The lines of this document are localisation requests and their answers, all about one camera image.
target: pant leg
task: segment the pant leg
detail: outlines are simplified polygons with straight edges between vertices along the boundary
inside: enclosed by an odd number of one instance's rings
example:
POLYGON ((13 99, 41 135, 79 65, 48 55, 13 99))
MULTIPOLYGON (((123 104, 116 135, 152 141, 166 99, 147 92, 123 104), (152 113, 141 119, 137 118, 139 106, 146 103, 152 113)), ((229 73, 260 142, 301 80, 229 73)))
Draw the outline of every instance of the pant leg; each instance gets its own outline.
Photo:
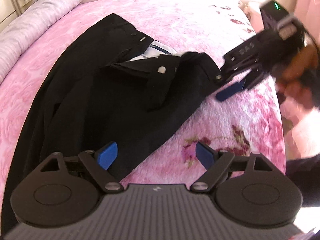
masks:
POLYGON ((302 206, 320 206, 320 154, 287 161, 286 175, 300 189, 302 206))

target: bed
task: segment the bed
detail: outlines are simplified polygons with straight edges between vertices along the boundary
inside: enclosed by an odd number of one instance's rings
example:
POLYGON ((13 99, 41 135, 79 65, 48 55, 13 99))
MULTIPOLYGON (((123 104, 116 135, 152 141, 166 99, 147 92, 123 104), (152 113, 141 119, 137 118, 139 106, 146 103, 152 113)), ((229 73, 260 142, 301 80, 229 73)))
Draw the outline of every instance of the bed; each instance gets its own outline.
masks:
MULTIPOLYGON (((43 80, 68 45, 110 13, 120 15, 177 52, 204 51, 218 66, 222 66, 226 52, 255 34, 234 1, 96 0, 76 6, 17 58, 0 84, 0 202, 20 131, 43 80)), ((0 34, 0 44, 5 42, 4 34, 0 34)), ((215 100, 214 94, 207 97, 180 129, 121 183, 190 186, 205 172, 195 156, 198 141, 237 155, 261 152, 285 172, 284 139, 273 80, 267 78, 254 89, 222 103, 215 100)))

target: gray ribbed surface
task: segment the gray ribbed surface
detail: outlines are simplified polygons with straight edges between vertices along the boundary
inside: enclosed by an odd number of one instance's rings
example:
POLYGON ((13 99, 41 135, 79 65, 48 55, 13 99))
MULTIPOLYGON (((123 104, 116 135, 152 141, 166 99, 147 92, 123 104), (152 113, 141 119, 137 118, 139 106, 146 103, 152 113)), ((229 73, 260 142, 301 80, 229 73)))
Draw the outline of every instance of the gray ribbed surface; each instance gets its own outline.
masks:
POLYGON ((299 232, 293 225, 268 230, 237 225, 208 196, 190 193, 184 185, 133 184, 105 196, 77 224, 55 229, 20 224, 5 240, 287 240, 299 232))

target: screw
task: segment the screw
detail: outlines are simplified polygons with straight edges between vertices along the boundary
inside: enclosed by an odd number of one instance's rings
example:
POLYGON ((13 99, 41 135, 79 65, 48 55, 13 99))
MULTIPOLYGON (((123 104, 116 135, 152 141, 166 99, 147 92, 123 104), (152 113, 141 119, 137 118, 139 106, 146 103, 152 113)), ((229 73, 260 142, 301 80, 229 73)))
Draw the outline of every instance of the screw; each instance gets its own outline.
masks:
POLYGON ((195 182, 194 184, 192 184, 192 188, 194 190, 206 190, 208 187, 208 184, 206 184, 205 182, 195 182))
POLYGON ((119 182, 108 182, 104 187, 107 190, 115 191, 121 189, 121 184, 119 182))

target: person's hand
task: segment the person's hand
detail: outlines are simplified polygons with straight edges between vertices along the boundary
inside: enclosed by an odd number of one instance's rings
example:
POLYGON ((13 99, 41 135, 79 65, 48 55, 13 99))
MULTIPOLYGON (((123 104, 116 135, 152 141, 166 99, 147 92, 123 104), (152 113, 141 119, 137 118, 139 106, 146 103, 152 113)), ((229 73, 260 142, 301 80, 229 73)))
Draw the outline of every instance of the person's hand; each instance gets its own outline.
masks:
POLYGON ((303 87, 298 78, 306 69, 317 66, 318 55, 316 48, 308 45, 292 59, 289 66, 282 73, 281 78, 276 80, 279 92, 286 97, 294 98, 306 109, 311 109, 314 106, 311 91, 309 88, 303 87))

